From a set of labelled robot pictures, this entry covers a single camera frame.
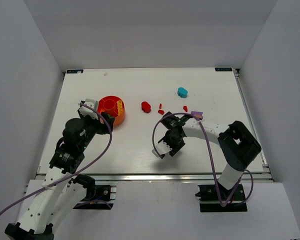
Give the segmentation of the long yellow lego plate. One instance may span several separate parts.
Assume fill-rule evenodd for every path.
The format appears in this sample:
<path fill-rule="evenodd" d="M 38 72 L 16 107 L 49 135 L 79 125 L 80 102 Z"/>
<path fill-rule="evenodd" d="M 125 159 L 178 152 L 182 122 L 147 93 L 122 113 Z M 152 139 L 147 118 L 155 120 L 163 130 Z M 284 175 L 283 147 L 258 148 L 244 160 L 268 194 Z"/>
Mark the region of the long yellow lego plate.
<path fill-rule="evenodd" d="M 124 111 L 125 111 L 125 109 L 124 109 L 124 103 L 123 103 L 123 101 L 122 100 L 118 100 L 117 101 L 118 116 L 122 115 Z"/>

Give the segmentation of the red rounded lego brick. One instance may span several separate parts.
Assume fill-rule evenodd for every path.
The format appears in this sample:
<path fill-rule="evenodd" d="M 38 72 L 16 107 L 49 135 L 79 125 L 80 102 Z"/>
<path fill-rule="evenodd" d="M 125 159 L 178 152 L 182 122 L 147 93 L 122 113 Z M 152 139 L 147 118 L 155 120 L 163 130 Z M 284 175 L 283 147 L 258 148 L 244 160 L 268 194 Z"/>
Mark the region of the red rounded lego brick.
<path fill-rule="evenodd" d="M 151 105 L 147 101 L 143 101 L 141 103 L 141 109 L 145 113 L 150 113 L 151 112 Z"/>

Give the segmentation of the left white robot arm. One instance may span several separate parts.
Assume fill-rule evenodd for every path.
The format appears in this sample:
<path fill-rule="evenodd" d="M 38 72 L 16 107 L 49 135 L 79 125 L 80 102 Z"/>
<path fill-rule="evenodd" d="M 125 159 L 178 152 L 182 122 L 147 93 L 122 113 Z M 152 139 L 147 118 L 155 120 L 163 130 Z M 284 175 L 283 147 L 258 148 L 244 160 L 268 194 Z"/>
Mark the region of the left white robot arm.
<path fill-rule="evenodd" d="M 56 144 L 42 187 L 26 212 L 10 223 L 5 234 L 11 240 L 52 240 L 62 221 L 84 199 L 95 194 L 95 180 L 80 174 L 84 151 L 95 135 L 112 134 L 115 118 L 98 113 L 91 103 L 82 103 L 78 118 L 65 123 Z"/>

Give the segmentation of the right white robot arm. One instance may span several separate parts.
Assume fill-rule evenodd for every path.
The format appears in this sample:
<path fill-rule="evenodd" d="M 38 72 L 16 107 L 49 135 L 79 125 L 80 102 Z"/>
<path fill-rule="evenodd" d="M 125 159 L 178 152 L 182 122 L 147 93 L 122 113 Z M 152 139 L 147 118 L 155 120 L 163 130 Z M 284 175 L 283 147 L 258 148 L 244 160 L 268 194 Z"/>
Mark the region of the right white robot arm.
<path fill-rule="evenodd" d="M 184 138 L 205 140 L 211 155 L 210 143 L 220 147 L 226 166 L 217 180 L 219 186 L 229 191 L 242 177 L 244 171 L 261 152 L 262 147 L 241 121 L 231 124 L 206 122 L 193 114 L 185 113 L 181 117 L 167 112 L 160 120 L 167 129 L 164 136 L 153 143 L 153 154 L 164 158 L 174 156 L 183 146 Z"/>

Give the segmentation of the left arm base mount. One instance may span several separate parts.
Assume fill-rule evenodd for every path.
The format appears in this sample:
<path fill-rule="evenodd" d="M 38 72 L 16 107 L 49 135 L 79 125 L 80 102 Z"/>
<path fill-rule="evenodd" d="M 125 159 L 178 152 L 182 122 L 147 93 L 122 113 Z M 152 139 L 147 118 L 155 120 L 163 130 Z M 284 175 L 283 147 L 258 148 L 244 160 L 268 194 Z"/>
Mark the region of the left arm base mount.
<path fill-rule="evenodd" d="M 75 210 L 111 210 L 114 205 L 114 186 L 97 185 L 96 181 L 80 176 L 73 183 L 83 184 L 86 191 L 85 197 L 75 205 Z"/>

